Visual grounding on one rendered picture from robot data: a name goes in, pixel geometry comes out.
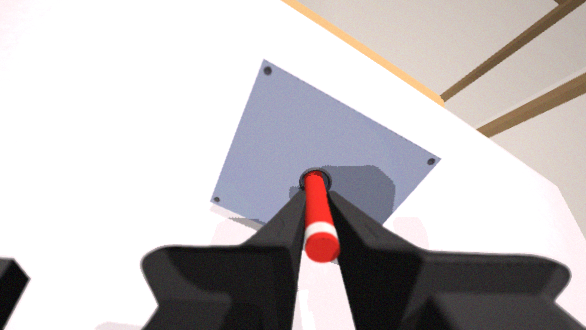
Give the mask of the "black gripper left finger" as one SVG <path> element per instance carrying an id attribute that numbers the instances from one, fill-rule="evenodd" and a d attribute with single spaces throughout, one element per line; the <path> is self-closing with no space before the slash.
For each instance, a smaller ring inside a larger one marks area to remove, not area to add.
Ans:
<path id="1" fill-rule="evenodd" d="M 252 303 L 264 330 L 292 330 L 305 212 L 299 190 L 244 242 L 159 246 L 142 256 L 141 273 L 157 305 L 163 298 Z"/>

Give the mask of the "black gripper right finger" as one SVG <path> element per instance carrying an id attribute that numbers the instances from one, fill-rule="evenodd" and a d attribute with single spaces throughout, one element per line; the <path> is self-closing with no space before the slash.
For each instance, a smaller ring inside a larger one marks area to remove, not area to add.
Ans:
<path id="1" fill-rule="evenodd" d="M 355 330 L 414 330 L 434 293 L 544 294 L 556 300 L 571 282 L 570 267 L 547 256 L 427 250 L 335 191 L 327 198 Z"/>

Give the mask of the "red peg with white band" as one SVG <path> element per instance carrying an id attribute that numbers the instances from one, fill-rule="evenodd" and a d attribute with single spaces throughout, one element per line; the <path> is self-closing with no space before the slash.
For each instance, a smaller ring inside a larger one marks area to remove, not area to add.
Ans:
<path id="1" fill-rule="evenodd" d="M 340 254 L 340 246 L 322 173 L 308 173 L 304 177 L 304 190 L 306 255 L 310 260 L 319 263 L 333 261 Z"/>

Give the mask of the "grey square plate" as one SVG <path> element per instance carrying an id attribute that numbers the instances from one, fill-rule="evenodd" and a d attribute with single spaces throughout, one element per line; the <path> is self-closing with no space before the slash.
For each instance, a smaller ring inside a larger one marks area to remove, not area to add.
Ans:
<path id="1" fill-rule="evenodd" d="M 319 171 L 383 225 L 441 160 L 263 58 L 209 202 L 264 226 Z"/>

